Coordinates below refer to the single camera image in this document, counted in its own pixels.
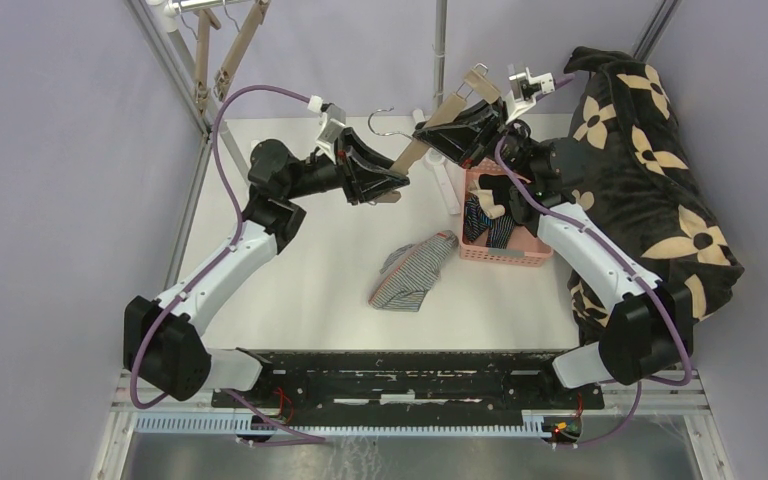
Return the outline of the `wooden clip hanger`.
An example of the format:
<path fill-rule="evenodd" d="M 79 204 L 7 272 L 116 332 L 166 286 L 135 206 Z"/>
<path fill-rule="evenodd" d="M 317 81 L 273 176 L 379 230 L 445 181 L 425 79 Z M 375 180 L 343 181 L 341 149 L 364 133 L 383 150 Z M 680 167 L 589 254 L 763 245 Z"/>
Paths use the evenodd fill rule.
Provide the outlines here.
<path fill-rule="evenodd" d="M 409 135 L 410 143 L 396 159 L 392 171 L 406 177 L 410 168 L 429 150 L 433 149 L 442 155 L 444 151 L 440 141 L 429 143 L 427 132 L 440 136 L 439 131 L 463 124 L 466 121 L 466 112 L 475 109 L 469 106 L 471 95 L 478 96 L 487 108 L 493 108 L 501 98 L 501 93 L 487 78 L 488 71 L 489 68 L 485 64 L 477 63 L 463 75 L 461 84 L 442 100 L 427 120 L 420 121 L 420 125 Z"/>
<path fill-rule="evenodd" d="M 252 2 L 246 18 L 214 76 L 214 94 L 219 102 L 226 100 L 242 59 L 258 28 L 263 24 L 270 6 L 269 0 Z"/>
<path fill-rule="evenodd" d="M 197 12 L 198 25 L 196 30 L 196 55 L 194 63 L 193 97 L 200 115 L 206 111 L 209 91 L 207 86 L 207 69 L 209 58 L 210 34 L 219 30 L 221 23 L 211 9 L 201 9 Z"/>

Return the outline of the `black underwear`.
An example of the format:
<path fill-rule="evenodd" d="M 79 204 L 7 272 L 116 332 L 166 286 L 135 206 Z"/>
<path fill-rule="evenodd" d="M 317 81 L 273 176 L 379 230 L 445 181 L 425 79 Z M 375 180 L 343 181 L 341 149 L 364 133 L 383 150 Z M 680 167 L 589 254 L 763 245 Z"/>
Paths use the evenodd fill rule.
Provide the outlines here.
<path fill-rule="evenodd" d="M 509 177 L 482 174 L 467 183 L 463 222 L 473 229 L 507 224 L 524 227 L 526 206 Z"/>

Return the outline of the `dark striped underwear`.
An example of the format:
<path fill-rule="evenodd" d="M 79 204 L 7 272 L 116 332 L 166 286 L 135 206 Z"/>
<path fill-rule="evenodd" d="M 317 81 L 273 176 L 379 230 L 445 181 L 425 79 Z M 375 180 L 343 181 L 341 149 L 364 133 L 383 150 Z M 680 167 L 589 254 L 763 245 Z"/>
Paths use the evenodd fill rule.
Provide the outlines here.
<path fill-rule="evenodd" d="M 487 248 L 505 249 L 517 227 L 509 214 L 491 219 L 480 206 L 479 198 L 469 194 L 464 203 L 463 239 L 466 243 L 474 244 L 483 234 L 486 234 Z"/>

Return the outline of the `grey striped underwear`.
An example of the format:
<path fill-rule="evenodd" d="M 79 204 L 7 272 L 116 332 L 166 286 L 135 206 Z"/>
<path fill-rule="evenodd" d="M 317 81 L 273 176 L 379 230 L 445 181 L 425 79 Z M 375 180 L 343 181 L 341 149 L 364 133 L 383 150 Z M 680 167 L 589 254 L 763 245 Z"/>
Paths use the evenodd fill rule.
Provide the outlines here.
<path fill-rule="evenodd" d="M 455 233 L 442 230 L 394 250 L 379 269 L 368 305 L 376 310 L 418 312 L 457 246 Z"/>

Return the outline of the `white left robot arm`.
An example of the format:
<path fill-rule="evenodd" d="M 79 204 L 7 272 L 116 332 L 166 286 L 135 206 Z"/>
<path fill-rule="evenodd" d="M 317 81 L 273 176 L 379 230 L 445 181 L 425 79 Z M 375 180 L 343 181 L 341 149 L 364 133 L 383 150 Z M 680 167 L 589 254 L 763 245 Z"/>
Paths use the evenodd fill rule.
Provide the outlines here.
<path fill-rule="evenodd" d="M 233 389 L 251 406 L 267 404 L 274 379 L 264 360 L 242 348 L 208 349 L 202 336 L 231 296 L 294 239 L 305 210 L 295 199 L 332 190 L 351 205 L 378 202 L 409 185 L 392 160 L 340 129 L 305 158 L 277 139 L 251 151 L 246 206 L 232 232 L 184 280 L 153 299 L 125 307 L 123 364 L 131 382 L 145 381 L 162 398 L 188 400 L 202 389 Z"/>

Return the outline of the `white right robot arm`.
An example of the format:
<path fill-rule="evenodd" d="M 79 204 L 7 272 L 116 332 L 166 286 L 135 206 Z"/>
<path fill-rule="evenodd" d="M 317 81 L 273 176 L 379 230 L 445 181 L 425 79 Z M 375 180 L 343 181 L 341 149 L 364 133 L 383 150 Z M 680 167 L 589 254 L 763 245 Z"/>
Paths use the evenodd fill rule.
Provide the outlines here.
<path fill-rule="evenodd" d="M 515 188 L 517 222 L 550 246 L 585 281 L 607 310 L 595 343 L 555 357 L 537 384 L 541 400 L 563 407 L 591 383 L 668 384 L 661 371 L 681 365 L 689 382 L 693 351 L 692 299 L 625 253 L 571 194 L 584 178 L 585 147 L 570 137 L 536 141 L 527 124 L 508 120 L 501 101 L 479 102 L 450 120 L 419 123 L 413 139 L 462 169 L 493 158 Z"/>

